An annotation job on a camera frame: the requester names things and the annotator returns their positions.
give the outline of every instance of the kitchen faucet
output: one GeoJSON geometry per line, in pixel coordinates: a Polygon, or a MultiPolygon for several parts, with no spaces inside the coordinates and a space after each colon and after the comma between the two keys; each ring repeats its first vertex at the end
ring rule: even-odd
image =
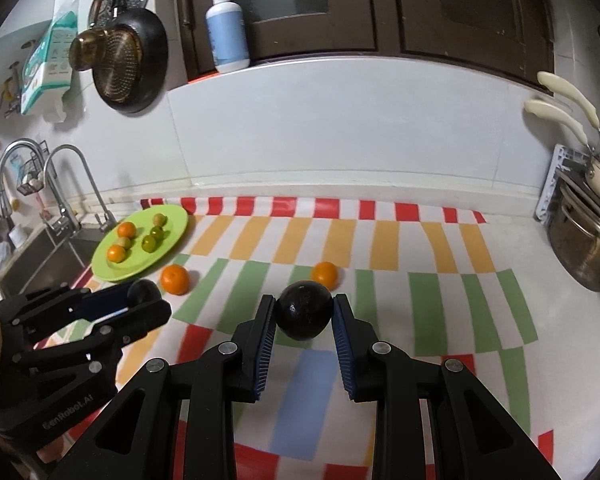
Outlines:
{"type": "MultiPolygon", "coordinates": [[[[28,148],[35,154],[38,160],[45,160],[42,148],[40,148],[40,145],[32,139],[14,140],[11,144],[7,146],[7,148],[4,150],[4,153],[0,157],[0,210],[2,212],[2,216],[7,221],[10,230],[14,227],[13,220],[11,220],[13,210],[11,209],[11,204],[9,203],[9,199],[4,188],[4,166],[9,158],[9,155],[11,155],[11,153],[13,153],[18,148],[28,148]]],[[[58,207],[60,209],[60,218],[52,225],[50,225],[53,232],[56,235],[58,235],[67,228],[71,229],[72,233],[79,231],[80,223],[75,217],[75,214],[71,206],[69,206],[66,198],[64,197],[64,195],[62,195],[62,192],[58,187],[58,181],[56,180],[56,177],[49,180],[49,187],[51,188],[51,193],[53,193],[56,202],[58,202],[58,207]]]]}
{"type": "Polygon", "coordinates": [[[102,210],[104,211],[104,221],[100,221],[100,216],[98,216],[98,214],[96,214],[96,220],[98,221],[98,224],[100,225],[100,231],[103,233],[111,231],[118,222],[116,221],[115,216],[113,216],[113,213],[111,211],[109,211],[109,209],[107,209],[107,206],[105,205],[104,200],[102,199],[102,196],[100,195],[100,191],[98,190],[98,187],[96,186],[96,183],[93,179],[93,175],[91,174],[91,170],[89,169],[89,166],[87,165],[87,159],[84,158],[84,154],[78,148],[76,148],[74,145],[60,144],[60,146],[56,147],[51,153],[49,153],[49,156],[48,156],[47,160],[45,161],[45,167],[42,169],[43,182],[46,185],[46,181],[47,181],[46,174],[48,171],[48,167],[49,166],[53,167],[51,158],[57,152],[59,152],[61,150],[71,150],[72,152],[77,153],[78,156],[80,157],[80,160],[82,161],[82,165],[84,167],[84,171],[87,173],[89,182],[91,182],[91,187],[93,187],[93,191],[96,193],[98,202],[100,202],[100,206],[101,206],[102,210]]]}

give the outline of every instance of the cabinet door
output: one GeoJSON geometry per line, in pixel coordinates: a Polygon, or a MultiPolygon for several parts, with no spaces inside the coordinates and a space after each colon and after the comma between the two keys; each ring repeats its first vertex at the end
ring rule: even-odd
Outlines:
{"type": "Polygon", "coordinates": [[[536,85],[538,70],[553,70],[544,0],[397,1],[403,52],[468,62],[536,85]]]}
{"type": "MultiPolygon", "coordinates": [[[[244,13],[252,60],[329,50],[373,50],[370,0],[232,0],[244,13]]],[[[200,73],[214,68],[205,13],[212,0],[191,0],[200,73]]]]}

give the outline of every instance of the soap dispenser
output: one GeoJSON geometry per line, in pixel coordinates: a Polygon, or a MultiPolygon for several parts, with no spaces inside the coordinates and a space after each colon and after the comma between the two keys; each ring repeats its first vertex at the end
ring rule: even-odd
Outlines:
{"type": "Polygon", "coordinates": [[[247,68],[249,49],[240,5],[231,0],[213,1],[213,6],[206,12],[206,27],[216,70],[224,74],[247,68]]]}

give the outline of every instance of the white handle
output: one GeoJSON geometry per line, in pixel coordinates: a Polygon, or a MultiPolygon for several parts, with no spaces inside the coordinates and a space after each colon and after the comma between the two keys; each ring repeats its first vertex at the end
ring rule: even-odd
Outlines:
{"type": "Polygon", "coordinates": [[[574,85],[551,72],[538,72],[538,82],[546,86],[551,92],[564,95],[574,101],[582,108],[591,126],[597,130],[600,129],[600,118],[596,112],[596,107],[574,85]]]}
{"type": "Polygon", "coordinates": [[[589,139],[584,133],[584,128],[576,119],[571,117],[564,110],[560,110],[557,106],[554,106],[538,99],[530,99],[525,101],[525,110],[530,114],[536,115],[541,119],[547,119],[556,123],[564,124],[570,129],[576,138],[585,146],[589,145],[589,139]]]}

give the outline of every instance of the green fruit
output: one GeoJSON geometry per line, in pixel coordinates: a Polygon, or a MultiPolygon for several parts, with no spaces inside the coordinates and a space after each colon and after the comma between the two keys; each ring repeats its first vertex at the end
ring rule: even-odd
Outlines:
{"type": "Polygon", "coordinates": [[[164,231],[159,226],[152,227],[151,231],[149,231],[149,234],[159,242],[164,238],[164,231]]]}
{"type": "Polygon", "coordinates": [[[167,217],[162,213],[156,213],[154,215],[154,225],[158,227],[162,227],[167,223],[167,217]]]}
{"type": "Polygon", "coordinates": [[[122,236],[116,240],[116,245],[128,249],[129,247],[131,247],[131,240],[129,240],[129,238],[127,237],[122,236]]]}
{"type": "Polygon", "coordinates": [[[142,239],[142,250],[145,253],[153,253],[158,246],[158,240],[153,235],[147,235],[142,239]]]}

